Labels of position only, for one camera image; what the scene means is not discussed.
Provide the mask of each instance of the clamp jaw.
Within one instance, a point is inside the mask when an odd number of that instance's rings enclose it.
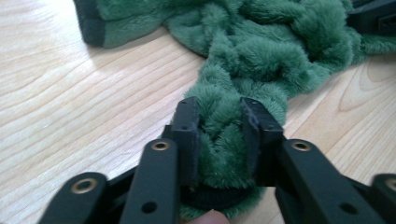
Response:
[[[377,175],[367,187],[341,175],[312,143],[287,140],[260,102],[241,98],[241,110],[248,170],[257,186],[276,188],[286,223],[396,223],[395,174]],[[98,173],[69,179],[39,223],[175,224],[180,201],[207,210],[239,203],[249,189],[199,184],[199,143],[198,105],[192,97],[178,104],[163,138],[146,144],[137,167],[109,181]],[[224,202],[218,207],[200,197],[222,193],[235,197],[220,197]]]

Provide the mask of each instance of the wood grain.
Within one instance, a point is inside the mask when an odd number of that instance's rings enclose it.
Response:
[[[35,223],[65,180],[137,165],[203,59],[163,28],[117,49],[86,46],[72,1],[0,7],[0,222]],[[290,101],[286,136],[316,144],[366,184],[396,173],[396,55]],[[233,223],[282,223],[273,192]]]

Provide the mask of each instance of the brass grommet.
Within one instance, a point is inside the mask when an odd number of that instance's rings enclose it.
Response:
[[[156,142],[151,145],[151,148],[157,151],[164,151],[169,148],[169,143],[167,142]]]
[[[396,178],[389,178],[385,181],[385,184],[387,185],[388,188],[392,189],[393,191],[396,191]]]
[[[297,149],[299,151],[309,151],[309,150],[311,150],[311,146],[309,146],[307,143],[301,142],[301,141],[294,141],[293,143],[291,143],[291,146],[294,149]]]
[[[72,186],[72,192],[75,194],[83,194],[90,192],[94,188],[96,188],[96,185],[98,185],[97,180],[93,178],[85,178],[82,180],[79,180]]]

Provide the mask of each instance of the dark green fabric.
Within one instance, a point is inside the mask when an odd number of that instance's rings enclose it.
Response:
[[[186,48],[207,58],[186,93],[198,97],[201,110],[200,182],[219,189],[255,188],[242,203],[222,211],[227,217],[252,207],[262,192],[248,176],[240,97],[262,102],[284,123],[291,97],[311,92],[353,63],[396,50],[396,36],[360,35],[346,26],[352,9],[347,0],[96,3],[105,21],[103,47],[122,45],[163,24]],[[188,219],[204,212],[188,205],[181,211]]]

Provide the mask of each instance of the finger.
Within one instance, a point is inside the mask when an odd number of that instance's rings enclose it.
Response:
[[[187,224],[230,224],[230,221],[222,213],[210,210]]]

